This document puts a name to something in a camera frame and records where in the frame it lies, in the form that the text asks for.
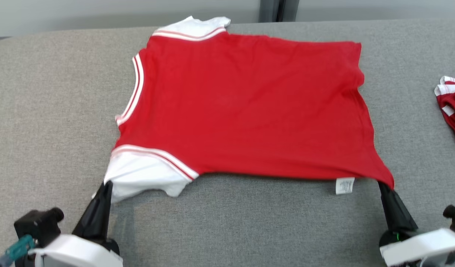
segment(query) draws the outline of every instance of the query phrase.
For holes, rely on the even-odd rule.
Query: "white stripe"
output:
[[[446,115],[448,115],[448,117],[455,113],[455,110],[449,105],[444,106],[443,108],[441,108],[441,110],[443,110],[443,112],[445,112]]]
[[[185,36],[185,35],[180,35],[176,32],[173,32],[173,33],[168,33],[168,32],[157,32],[155,31],[152,36],[163,36],[163,37],[170,37],[170,38],[175,38],[175,39],[182,39],[182,40],[186,40],[186,41],[194,41],[194,42],[197,42],[197,41],[203,41],[203,40],[206,40],[206,39],[209,39],[211,37],[213,37],[214,35],[217,35],[221,32],[225,32],[226,29],[225,28],[219,28],[217,29],[216,31],[202,37],[202,38],[193,38],[193,37],[188,37],[188,36]]]
[[[443,76],[443,77],[440,79],[440,84],[441,84],[441,85],[444,85],[445,82],[454,82],[454,83],[455,83],[455,78],[448,77],[448,76]]]
[[[182,169],[185,173],[187,173],[193,179],[195,179],[195,178],[197,178],[199,176],[199,174],[197,172],[195,172],[193,169],[191,169],[190,167],[185,165],[179,159],[175,158],[175,156],[173,156],[172,154],[170,154],[170,153],[168,153],[166,151],[160,150],[160,149],[144,148],[144,147],[140,147],[140,146],[125,144],[125,145],[121,145],[120,147],[117,147],[116,149],[114,149],[112,151],[112,155],[114,156],[115,154],[117,154],[118,151],[123,150],[123,149],[132,149],[132,150],[137,150],[137,151],[140,151],[140,152],[149,152],[149,153],[152,153],[152,154],[158,154],[160,156],[163,156],[163,157],[169,159],[178,168]]]
[[[122,118],[122,116],[123,116],[124,114],[127,113],[127,110],[128,110],[129,107],[130,107],[130,103],[132,103],[132,100],[134,99],[134,96],[136,95],[137,84],[138,84],[138,71],[137,71],[137,66],[136,66],[137,63],[136,63],[136,58],[135,58],[135,57],[132,58],[132,63],[134,63],[134,71],[135,71],[135,73],[136,73],[136,84],[134,84],[134,91],[132,92],[132,96],[131,96],[130,99],[129,99],[129,103],[127,103],[126,109],[124,110],[123,113],[121,113],[120,115],[117,115],[117,116],[116,116],[116,120],[117,120],[118,118],[119,118],[119,119]]]
[[[190,177],[188,177],[185,173],[183,173],[183,171],[180,171],[179,168],[177,168],[177,166],[175,166],[173,163],[167,161],[167,159],[164,159],[163,157],[161,157],[160,155],[157,155],[157,154],[147,154],[146,152],[134,152],[134,151],[125,151],[125,152],[122,152],[120,155],[118,156],[122,156],[122,154],[125,154],[125,153],[128,153],[128,154],[132,154],[132,155],[137,155],[137,156],[143,156],[143,157],[151,157],[151,158],[154,158],[154,159],[158,159],[158,160],[161,160],[163,161],[165,164],[167,164],[168,166],[170,166],[170,168],[172,168],[174,171],[176,171],[177,174],[181,175],[183,178],[187,179],[188,181],[193,181],[192,179],[190,179]]]
[[[178,196],[193,180],[173,164],[155,154],[120,153],[111,158],[104,183],[112,181],[112,203],[135,196],[147,189],[161,189],[169,196]]]
[[[134,112],[134,110],[135,110],[135,108],[137,106],[137,102],[138,102],[138,100],[140,98],[140,94],[142,93],[142,88],[143,88],[143,67],[142,67],[142,62],[140,60],[140,55],[139,54],[137,54],[134,58],[135,58],[135,62],[137,64],[137,66],[138,66],[139,79],[140,79],[139,86],[136,89],[136,93],[134,95],[134,101],[132,102],[132,104],[130,104],[131,102],[129,102],[130,107],[129,107],[129,110],[128,110],[127,114],[125,116],[123,116],[123,117],[119,117],[119,120],[116,120],[117,125],[123,124],[124,122],[126,122],[130,118],[130,116],[132,115],[132,113]]]
[[[434,93],[436,96],[446,95],[448,93],[455,93],[455,85],[437,85]]]
[[[211,20],[201,21],[190,16],[181,22],[175,22],[168,26],[158,28],[153,35],[175,37],[190,41],[201,41],[212,37],[212,32],[216,31],[218,28],[225,30],[230,23],[231,20],[227,17],[214,17]]]

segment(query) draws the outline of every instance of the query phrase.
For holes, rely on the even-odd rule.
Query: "white label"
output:
[[[443,108],[441,108],[441,110],[443,110],[443,112],[445,112],[446,115],[448,115],[448,117],[455,114],[455,110],[449,105],[444,106]]]
[[[110,253],[117,259],[119,260],[119,262],[124,262],[124,259],[119,256],[116,252],[114,252],[113,250],[110,251]]]
[[[336,195],[348,194],[353,191],[354,178],[336,179]]]

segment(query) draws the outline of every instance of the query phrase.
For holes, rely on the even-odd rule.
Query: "black knob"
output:
[[[448,205],[443,211],[443,217],[445,218],[453,218],[455,216],[455,206]]]
[[[55,215],[56,221],[59,223],[64,219],[64,213],[60,208],[52,208],[51,211]]]

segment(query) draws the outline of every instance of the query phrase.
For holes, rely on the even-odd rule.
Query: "red t-shirt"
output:
[[[361,44],[229,34],[227,24],[189,17],[155,31],[134,58],[136,87],[116,117],[105,179],[115,201],[151,188],[176,196],[207,172],[369,177],[393,188],[358,92]]]

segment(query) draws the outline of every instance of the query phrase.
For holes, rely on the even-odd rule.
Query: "care label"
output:
[[[354,177],[336,179],[336,195],[348,194],[353,191]]]

